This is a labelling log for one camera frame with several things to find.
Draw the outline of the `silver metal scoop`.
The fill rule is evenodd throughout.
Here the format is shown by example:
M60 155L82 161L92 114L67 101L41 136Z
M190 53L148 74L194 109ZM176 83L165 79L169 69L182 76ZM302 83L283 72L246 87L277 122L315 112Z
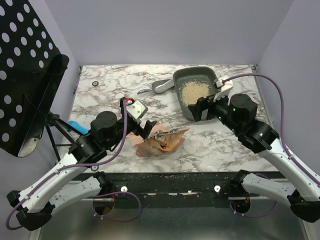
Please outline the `silver metal scoop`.
M149 89L142 89L137 92L137 95L154 92L155 94L162 94L175 86L173 79L163 79L157 80L152 83L151 88Z

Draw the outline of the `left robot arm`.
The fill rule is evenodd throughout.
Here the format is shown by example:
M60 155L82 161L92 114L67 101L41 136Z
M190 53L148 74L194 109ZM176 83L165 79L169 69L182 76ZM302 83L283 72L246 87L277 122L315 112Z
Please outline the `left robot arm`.
M65 188L65 185L88 168L114 160L128 134L146 139L156 125L155 121L148 120L141 127L141 113L124 109L121 115L121 119L117 119L111 111L99 113L91 122L88 133L81 135L43 177L24 190L9 192L7 200L12 210L5 222L6 228L34 231L73 203L90 197L107 197L111 193L111 183L103 172L97 172L73 187Z

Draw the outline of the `pink cat litter bag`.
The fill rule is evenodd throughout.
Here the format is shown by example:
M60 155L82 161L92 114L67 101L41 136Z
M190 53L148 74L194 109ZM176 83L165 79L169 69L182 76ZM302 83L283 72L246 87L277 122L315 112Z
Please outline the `pink cat litter bag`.
M133 147L136 147L135 154L139 157L155 157L166 155L175 152L180 145L184 142L184 134L189 128L183 129L183 132L162 136L159 139L149 139L144 141L140 136L136 136L133 133L129 134L129 138ZM170 131L172 129L165 128L162 124L158 123L152 128L151 133L157 131Z

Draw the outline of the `dark grey litter tray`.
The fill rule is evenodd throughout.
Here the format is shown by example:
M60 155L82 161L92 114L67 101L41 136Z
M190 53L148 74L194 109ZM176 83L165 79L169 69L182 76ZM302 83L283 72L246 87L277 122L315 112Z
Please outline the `dark grey litter tray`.
M194 117L188 105L196 104L201 97L216 94L218 92L215 87L217 76L210 67L194 66L175 71L172 79L182 114L187 120L193 122Z

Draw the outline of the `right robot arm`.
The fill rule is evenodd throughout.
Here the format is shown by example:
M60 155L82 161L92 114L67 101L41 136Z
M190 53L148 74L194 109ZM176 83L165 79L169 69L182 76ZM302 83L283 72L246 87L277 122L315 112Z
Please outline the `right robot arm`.
M230 181L230 191L241 196L257 194L280 202L300 219L314 223L320 219L320 188L311 171L304 173L284 149L280 135L267 123L256 118L258 105L243 93L217 101L201 97L188 106L196 122L207 110L207 120L217 118L230 129L238 141L266 159L288 180L280 183L240 170Z

